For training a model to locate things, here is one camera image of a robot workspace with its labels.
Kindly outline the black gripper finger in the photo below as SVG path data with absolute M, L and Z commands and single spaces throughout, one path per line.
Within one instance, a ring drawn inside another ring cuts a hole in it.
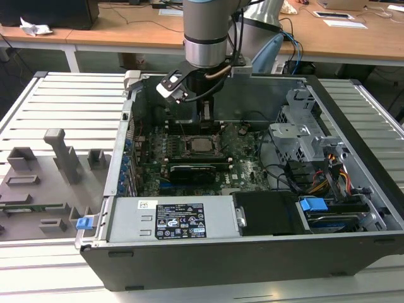
M 197 101 L 197 110 L 200 126 L 211 127 L 214 123 L 214 98 Z

